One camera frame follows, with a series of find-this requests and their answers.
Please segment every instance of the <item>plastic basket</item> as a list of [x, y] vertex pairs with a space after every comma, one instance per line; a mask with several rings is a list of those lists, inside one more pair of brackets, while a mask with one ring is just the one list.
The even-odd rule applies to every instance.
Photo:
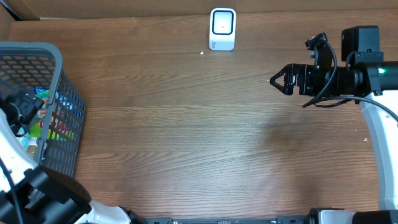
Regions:
[[62, 55], [49, 43], [0, 42], [0, 92], [48, 89], [34, 160], [71, 177], [75, 174], [86, 118], [84, 99], [62, 70]]

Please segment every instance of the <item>wooden table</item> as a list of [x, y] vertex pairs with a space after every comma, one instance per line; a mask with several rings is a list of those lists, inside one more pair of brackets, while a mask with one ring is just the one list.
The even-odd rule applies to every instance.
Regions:
[[340, 59], [357, 25], [379, 25], [398, 60], [397, 21], [392, 9], [238, 14], [232, 52], [208, 49], [208, 16], [15, 22], [9, 40], [62, 51], [87, 102], [76, 178], [93, 199], [143, 217], [261, 218], [377, 209], [359, 106], [302, 109], [309, 97], [268, 79], [313, 63], [304, 41], [321, 31]]

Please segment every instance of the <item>robotic hand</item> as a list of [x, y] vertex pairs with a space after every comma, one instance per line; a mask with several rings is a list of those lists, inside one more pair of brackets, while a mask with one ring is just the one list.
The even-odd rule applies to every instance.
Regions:
[[[369, 126], [379, 172], [379, 207], [375, 212], [313, 208], [306, 216], [262, 220], [173, 220], [140, 218], [133, 211], [108, 207], [91, 200], [75, 179], [38, 165], [23, 150], [15, 134], [32, 119], [42, 101], [27, 93], [0, 101], [0, 221], [4, 223], [119, 223], [119, 224], [396, 224], [398, 223], [398, 62], [383, 62], [379, 29], [362, 26], [343, 31], [342, 60], [321, 33], [306, 42], [314, 65], [288, 64], [270, 79], [285, 95], [295, 85], [300, 95], [314, 96], [303, 107], [329, 108], [354, 100]], [[276, 82], [284, 76], [284, 84]], [[341, 100], [332, 105], [318, 105]], [[41, 193], [32, 203], [31, 193]]]

